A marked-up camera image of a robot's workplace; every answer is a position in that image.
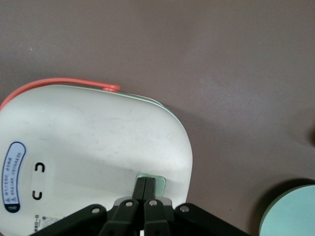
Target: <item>red handle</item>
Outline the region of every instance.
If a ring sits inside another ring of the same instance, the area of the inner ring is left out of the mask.
[[[107,84],[102,82],[96,82],[91,80],[83,80],[83,79],[74,79],[74,78],[49,78],[49,79],[42,79],[42,80],[36,80],[33,82],[30,82],[26,85],[23,85],[22,87],[18,88],[14,92],[12,92],[1,104],[0,110],[13,98],[15,98],[17,95],[26,92],[30,89],[46,86],[46,85],[53,85],[53,84],[59,84],[59,83],[75,83],[75,84],[82,84],[82,85],[90,85],[90,86],[96,86],[101,87],[105,91],[111,91],[111,92],[117,92],[120,90],[120,85],[113,85],[113,84]]]

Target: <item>label sticker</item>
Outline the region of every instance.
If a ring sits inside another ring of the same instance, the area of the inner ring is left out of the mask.
[[[14,142],[10,145],[3,164],[2,199],[5,209],[11,213],[16,213],[20,209],[18,176],[25,153],[25,146],[20,142]]]
[[[40,231],[43,228],[54,224],[55,222],[59,221],[59,218],[49,217],[49,216],[39,216],[35,215],[34,220],[34,232]]]

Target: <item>blue oval label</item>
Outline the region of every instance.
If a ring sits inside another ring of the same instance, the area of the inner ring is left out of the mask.
[[[18,212],[21,207],[18,194],[18,177],[25,153],[25,146],[20,142],[14,142],[10,145],[3,164],[2,199],[5,209],[11,213]]]

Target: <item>metal screw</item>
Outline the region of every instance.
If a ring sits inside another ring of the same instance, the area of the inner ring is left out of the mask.
[[[158,204],[158,202],[156,200],[149,201],[149,205],[152,207],[156,206],[157,204]]]
[[[130,207],[130,206],[132,206],[133,205],[133,203],[132,202],[126,202],[126,207]]]
[[[188,206],[181,206],[180,208],[181,212],[188,212],[189,211],[189,207]]]
[[[100,209],[99,208],[94,208],[93,210],[92,210],[92,213],[93,214],[96,214],[96,213],[99,213],[100,212]]]

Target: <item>white plastic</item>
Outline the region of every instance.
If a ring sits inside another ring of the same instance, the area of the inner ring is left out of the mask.
[[[20,209],[11,213],[0,203],[5,236],[30,235],[91,204],[110,210],[116,199],[132,195],[138,174],[165,177],[164,196],[174,206],[186,201],[188,136],[171,112],[149,99],[61,85],[34,88],[0,111],[0,140],[1,164],[7,154],[21,154],[19,144],[25,147],[16,175]],[[9,150],[14,142],[17,151]],[[40,200],[33,191],[42,193]]]

